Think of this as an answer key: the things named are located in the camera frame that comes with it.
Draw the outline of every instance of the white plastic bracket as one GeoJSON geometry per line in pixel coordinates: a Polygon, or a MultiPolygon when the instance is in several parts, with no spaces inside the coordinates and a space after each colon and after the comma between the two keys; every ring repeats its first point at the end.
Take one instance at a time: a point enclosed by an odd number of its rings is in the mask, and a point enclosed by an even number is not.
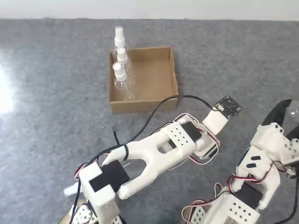
{"type": "MultiPolygon", "coordinates": [[[[162,172],[173,167],[177,163],[187,158],[194,151],[201,151],[206,148],[206,141],[200,138],[195,143],[182,128],[183,122],[193,121],[191,118],[186,120],[186,116],[177,122],[163,127],[157,133],[127,144],[129,154],[128,160],[141,159],[146,162],[143,172],[135,179],[124,183],[117,194],[120,199],[126,199],[137,191],[151,184],[162,172]],[[172,140],[176,148],[167,153],[159,152],[159,148],[172,140]]],[[[122,161],[126,151],[124,147],[113,150],[104,160],[103,165],[112,160],[122,161]]]]}
{"type": "Polygon", "coordinates": [[[200,224],[254,224],[260,214],[230,193],[223,193],[200,224]]]}

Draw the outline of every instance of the black cable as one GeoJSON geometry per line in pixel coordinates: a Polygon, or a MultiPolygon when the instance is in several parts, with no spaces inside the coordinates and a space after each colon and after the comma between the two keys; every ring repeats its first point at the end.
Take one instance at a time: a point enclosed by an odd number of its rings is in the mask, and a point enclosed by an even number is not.
{"type": "Polygon", "coordinates": [[[78,200],[79,200],[80,188],[81,188],[81,180],[79,179],[79,181],[78,181],[78,190],[77,190],[77,194],[76,194],[76,199],[75,199],[75,202],[74,202],[73,211],[71,212],[70,224],[72,224],[73,219],[74,219],[75,214],[76,214],[76,206],[77,206],[78,200]]]}
{"type": "Polygon", "coordinates": [[[296,180],[295,204],[294,204],[293,212],[291,213],[291,215],[288,218],[281,220],[275,224],[286,223],[286,222],[290,221],[295,216],[296,211],[297,211],[297,206],[298,206],[298,190],[299,190],[299,178],[297,178],[297,180],[296,180]]]}
{"type": "Polygon", "coordinates": [[[113,136],[114,136],[114,139],[116,141],[116,144],[119,145],[120,144],[120,141],[118,141],[118,137],[116,135],[116,131],[113,131],[113,136]]]}
{"type": "Polygon", "coordinates": [[[157,111],[157,109],[164,103],[166,102],[167,100],[170,100],[170,99],[173,99],[173,98],[193,98],[193,99],[196,99],[196,100],[199,100],[200,102],[204,103],[208,108],[210,108],[211,110],[213,109],[212,106],[206,102],[205,100],[203,100],[202,98],[199,98],[197,96],[193,96],[193,95],[174,95],[174,96],[171,96],[171,97],[167,97],[165,98],[164,100],[162,100],[158,106],[153,110],[153,112],[151,113],[151,115],[149,116],[149,118],[146,120],[144,126],[140,129],[140,131],[133,137],[130,139],[129,142],[131,141],[134,141],[144,130],[145,128],[147,127],[147,125],[149,124],[151,118],[154,116],[155,112],[157,111]]]}
{"type": "MultiPolygon", "coordinates": [[[[140,129],[140,131],[133,137],[131,138],[126,144],[128,144],[129,142],[132,142],[134,141],[144,130],[145,128],[147,127],[147,125],[149,124],[151,118],[154,116],[155,112],[157,111],[157,109],[164,103],[166,102],[167,100],[170,100],[170,99],[173,99],[173,98],[193,98],[193,99],[196,99],[196,100],[199,100],[200,102],[204,103],[208,108],[210,108],[211,110],[213,110],[212,106],[206,102],[205,100],[203,100],[202,98],[199,98],[197,96],[193,96],[193,95],[174,95],[174,96],[170,96],[170,97],[167,97],[165,98],[164,100],[162,100],[158,106],[153,110],[153,112],[151,113],[151,115],[148,117],[148,119],[146,120],[145,124],[143,125],[143,127],[140,129]]],[[[119,148],[121,146],[125,146],[126,144],[118,144],[116,146],[112,146],[110,148],[107,148],[99,153],[97,153],[90,161],[88,161],[88,163],[85,165],[86,167],[88,165],[90,165],[95,159],[99,158],[101,155],[105,154],[105,153],[108,153],[116,148],[119,148]]],[[[75,203],[74,203],[74,207],[73,207],[73,211],[72,211],[72,215],[71,215],[71,220],[69,222],[69,224],[72,224],[73,222],[73,219],[74,219],[74,216],[75,216],[75,211],[76,211],[76,206],[77,206],[77,203],[78,203],[78,199],[79,199],[79,195],[80,195],[80,187],[81,187],[81,181],[79,180],[78,182],[78,191],[77,191],[77,195],[76,195],[76,199],[75,199],[75,203]]]]}

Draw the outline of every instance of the white wall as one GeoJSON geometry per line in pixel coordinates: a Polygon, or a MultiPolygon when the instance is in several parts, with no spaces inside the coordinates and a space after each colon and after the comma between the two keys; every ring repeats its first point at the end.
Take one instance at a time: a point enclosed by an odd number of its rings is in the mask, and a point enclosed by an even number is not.
{"type": "Polygon", "coordinates": [[[299,21],[299,0],[0,0],[0,18],[299,21]]]}

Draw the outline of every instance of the red wire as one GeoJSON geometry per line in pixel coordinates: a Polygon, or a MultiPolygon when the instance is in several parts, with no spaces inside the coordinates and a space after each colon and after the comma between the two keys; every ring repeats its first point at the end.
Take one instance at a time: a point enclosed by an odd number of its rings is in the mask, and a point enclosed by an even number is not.
{"type": "MultiPolygon", "coordinates": [[[[231,179],[240,179],[240,180],[245,180],[245,181],[250,181],[250,182],[252,182],[252,183],[254,183],[254,184],[260,184],[261,182],[263,182],[265,179],[266,179],[266,177],[268,176],[268,174],[269,174],[269,171],[272,169],[272,166],[276,163],[276,162],[279,162],[279,163],[281,163],[281,161],[273,161],[272,163],[271,163],[271,165],[270,165],[270,169],[265,173],[265,175],[262,177],[262,179],[260,179],[260,180],[257,180],[256,178],[250,178],[250,177],[245,177],[245,176],[236,176],[236,175],[231,175],[229,178],[228,178],[228,189],[229,189],[229,191],[232,193],[232,194],[235,194],[236,192],[233,192],[232,191],[232,189],[231,189],[231,183],[230,183],[230,180],[231,179]]],[[[280,172],[286,172],[286,170],[285,169],[279,169],[279,168],[277,168],[277,170],[279,170],[280,172]]]]}

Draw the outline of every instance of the gray carpet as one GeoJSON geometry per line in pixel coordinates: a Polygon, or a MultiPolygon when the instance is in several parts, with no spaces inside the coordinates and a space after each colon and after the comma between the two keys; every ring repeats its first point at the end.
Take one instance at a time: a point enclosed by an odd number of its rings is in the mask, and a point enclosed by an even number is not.
{"type": "MultiPolygon", "coordinates": [[[[119,203],[129,224],[179,223],[184,205],[225,184],[270,109],[298,99],[299,22],[0,20],[0,86],[13,103],[0,114],[1,223],[58,223],[74,201],[63,189],[78,165],[114,145],[113,129],[126,141],[144,124],[147,114],[112,115],[108,105],[116,25],[129,47],[173,47],[181,93],[211,104],[229,94],[243,106],[219,134],[213,162],[188,161],[119,203]]],[[[203,119],[208,109],[181,100],[175,111],[158,112],[142,136],[182,112],[203,119]]],[[[295,181],[282,175],[281,183],[259,223],[290,215],[295,181]]],[[[298,222],[299,213],[289,223],[298,222]]]]}

